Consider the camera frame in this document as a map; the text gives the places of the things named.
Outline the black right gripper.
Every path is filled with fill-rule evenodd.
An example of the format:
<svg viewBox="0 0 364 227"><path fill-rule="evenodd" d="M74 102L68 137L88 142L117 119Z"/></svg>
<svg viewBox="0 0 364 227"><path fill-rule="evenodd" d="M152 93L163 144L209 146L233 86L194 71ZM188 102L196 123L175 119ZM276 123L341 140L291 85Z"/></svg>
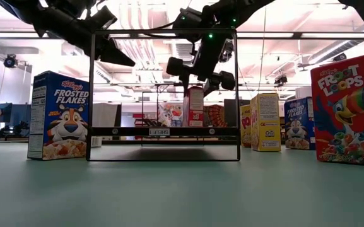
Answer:
<svg viewBox="0 0 364 227"><path fill-rule="evenodd" d="M182 59L169 58L166 73L179 77L184 89L184 96L187 96L191 74L197 76L199 81L206 83L203 88L203 97L220 88L235 89L236 81L232 73L226 71L216 73L214 71L227 40L232 40L232 36L227 33L204 34L198 50L193 52L194 59L191 66L185 65Z"/></svg>

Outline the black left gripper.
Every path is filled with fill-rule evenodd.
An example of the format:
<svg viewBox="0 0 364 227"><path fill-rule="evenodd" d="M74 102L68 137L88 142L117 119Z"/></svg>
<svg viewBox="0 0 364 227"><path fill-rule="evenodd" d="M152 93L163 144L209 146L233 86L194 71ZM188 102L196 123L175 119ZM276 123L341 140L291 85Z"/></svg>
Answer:
<svg viewBox="0 0 364 227"><path fill-rule="evenodd" d="M64 39L70 44L81 48L88 56L95 60L100 57L102 62L123 66L135 66L135 62L119 50L113 39L104 38L100 41L99 51L91 54L91 40L95 31L89 30L82 19L78 19L64 11L41 11L38 19L38 34L45 31Z"/></svg>

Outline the red Froot Loops cereal box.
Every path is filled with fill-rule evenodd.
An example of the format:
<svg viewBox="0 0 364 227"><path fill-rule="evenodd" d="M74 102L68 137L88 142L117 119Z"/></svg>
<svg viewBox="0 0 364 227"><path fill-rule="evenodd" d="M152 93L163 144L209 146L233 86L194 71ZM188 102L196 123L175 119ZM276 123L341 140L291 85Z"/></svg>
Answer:
<svg viewBox="0 0 364 227"><path fill-rule="evenodd" d="M183 102L183 127L202 127L204 122L204 91L193 86L186 90Z"/></svg>
<svg viewBox="0 0 364 227"><path fill-rule="evenodd" d="M364 55L310 75L317 160L364 165Z"/></svg>

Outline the blue Frosted Flakes cereal box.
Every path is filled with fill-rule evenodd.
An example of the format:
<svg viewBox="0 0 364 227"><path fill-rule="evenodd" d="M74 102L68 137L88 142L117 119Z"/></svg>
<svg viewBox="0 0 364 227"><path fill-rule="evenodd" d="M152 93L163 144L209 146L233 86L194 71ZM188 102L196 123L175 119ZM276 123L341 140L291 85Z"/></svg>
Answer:
<svg viewBox="0 0 364 227"><path fill-rule="evenodd" d="M288 100L285 111L285 145L290 149L315 150L312 97Z"/></svg>
<svg viewBox="0 0 364 227"><path fill-rule="evenodd" d="M34 77L27 158L86 155L89 82L46 71Z"/></svg>

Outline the colourful cereal poster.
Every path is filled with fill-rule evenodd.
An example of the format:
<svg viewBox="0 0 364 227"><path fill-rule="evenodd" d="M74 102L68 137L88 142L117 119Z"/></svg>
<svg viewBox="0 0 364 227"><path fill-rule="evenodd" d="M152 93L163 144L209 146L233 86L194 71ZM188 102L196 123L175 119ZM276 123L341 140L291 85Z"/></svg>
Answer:
<svg viewBox="0 0 364 227"><path fill-rule="evenodd" d="M182 115L181 104L159 104L158 106L158 121L167 127L181 127Z"/></svg>

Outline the orange patterned poster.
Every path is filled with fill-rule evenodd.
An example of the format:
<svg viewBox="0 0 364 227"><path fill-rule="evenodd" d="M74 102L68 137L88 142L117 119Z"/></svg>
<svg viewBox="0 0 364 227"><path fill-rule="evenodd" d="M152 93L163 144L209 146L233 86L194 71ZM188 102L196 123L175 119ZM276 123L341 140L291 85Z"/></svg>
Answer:
<svg viewBox="0 0 364 227"><path fill-rule="evenodd" d="M204 126L226 127L224 106L204 106Z"/></svg>

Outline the black monitor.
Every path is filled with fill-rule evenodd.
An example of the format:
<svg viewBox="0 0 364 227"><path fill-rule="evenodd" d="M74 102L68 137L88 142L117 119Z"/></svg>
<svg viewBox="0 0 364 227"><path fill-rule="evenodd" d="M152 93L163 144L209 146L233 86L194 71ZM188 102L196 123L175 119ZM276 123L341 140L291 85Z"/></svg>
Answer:
<svg viewBox="0 0 364 227"><path fill-rule="evenodd" d="M235 99L224 99L224 121L228 127L237 126L237 103Z"/></svg>

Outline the white partition panel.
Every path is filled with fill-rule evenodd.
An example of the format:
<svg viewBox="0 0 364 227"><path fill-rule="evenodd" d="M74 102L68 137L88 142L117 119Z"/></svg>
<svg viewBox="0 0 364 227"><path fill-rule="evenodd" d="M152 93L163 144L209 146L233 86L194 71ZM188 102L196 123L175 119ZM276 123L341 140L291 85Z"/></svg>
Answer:
<svg viewBox="0 0 364 227"><path fill-rule="evenodd" d="M93 104L93 127L120 127L122 105L113 103Z"/></svg>

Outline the blue desk partition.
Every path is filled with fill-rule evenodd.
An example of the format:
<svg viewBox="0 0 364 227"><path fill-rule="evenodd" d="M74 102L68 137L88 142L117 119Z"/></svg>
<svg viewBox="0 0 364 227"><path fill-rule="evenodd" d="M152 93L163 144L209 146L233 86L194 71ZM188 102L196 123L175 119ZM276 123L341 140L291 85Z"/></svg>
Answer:
<svg viewBox="0 0 364 227"><path fill-rule="evenodd" d="M21 122L30 123L31 105L29 104L0 103L0 110L0 123L8 126L16 126Z"/></svg>

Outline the wooden shelf black metal frame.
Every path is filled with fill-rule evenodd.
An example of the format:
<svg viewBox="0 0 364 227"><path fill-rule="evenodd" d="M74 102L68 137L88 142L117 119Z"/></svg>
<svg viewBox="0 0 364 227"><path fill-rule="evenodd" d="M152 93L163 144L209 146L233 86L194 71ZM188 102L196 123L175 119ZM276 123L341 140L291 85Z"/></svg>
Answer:
<svg viewBox="0 0 364 227"><path fill-rule="evenodd" d="M164 34L165 39L184 39L175 35L175 32L200 34L200 38L208 33L227 33L232 36L233 44L237 45L237 31L234 28L196 28L187 30L174 29L140 29L140 30L97 30L92 35L91 49L95 50L96 35L129 35L131 39L140 39L140 34L148 37L160 38ZM90 57L89 72L89 92L93 92L93 70L95 67L94 58ZM223 137L235 136L237 139L237 157L235 161L240 161L240 124L236 127L93 127L92 126L93 107L89 107L88 114L88 135L92 136L195 136L195 137Z"/></svg>

